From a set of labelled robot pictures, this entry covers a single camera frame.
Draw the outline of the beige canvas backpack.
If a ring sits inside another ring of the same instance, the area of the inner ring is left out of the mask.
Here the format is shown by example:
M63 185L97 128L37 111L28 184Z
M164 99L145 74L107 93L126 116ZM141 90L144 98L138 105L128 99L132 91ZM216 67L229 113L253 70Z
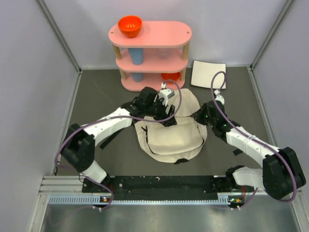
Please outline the beige canvas backpack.
M138 99L154 102L158 100L158 93L146 87ZM151 116L134 125L141 149L159 162L177 163L196 157L208 136L206 127L191 116L198 110L199 103L189 89L175 92L169 100L168 109L172 104L179 108L175 126L164 127Z

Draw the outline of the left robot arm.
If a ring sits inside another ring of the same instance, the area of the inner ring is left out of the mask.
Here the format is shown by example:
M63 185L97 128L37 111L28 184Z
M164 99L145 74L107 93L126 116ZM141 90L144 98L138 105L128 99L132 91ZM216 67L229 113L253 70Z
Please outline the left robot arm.
M161 87L156 91L145 87L134 100L122 104L113 113L95 122L69 127L60 149L61 156L80 174L93 180L98 191L109 187L109 175L95 161L95 148L102 141L113 139L121 130L139 121L159 122L164 126L175 125L174 105L168 105L174 90Z

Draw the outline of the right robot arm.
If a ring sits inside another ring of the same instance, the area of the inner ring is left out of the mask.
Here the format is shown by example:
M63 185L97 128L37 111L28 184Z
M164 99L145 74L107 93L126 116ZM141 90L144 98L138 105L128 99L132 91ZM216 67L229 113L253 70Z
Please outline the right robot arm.
M276 200L291 194L306 184L306 178L297 158L290 147L279 148L269 145L248 133L240 124L231 121L219 101L210 101L192 114L199 124L211 127L212 132L225 143L251 157L259 166L252 169L237 166L228 170L225 185L230 191L242 186L264 190Z

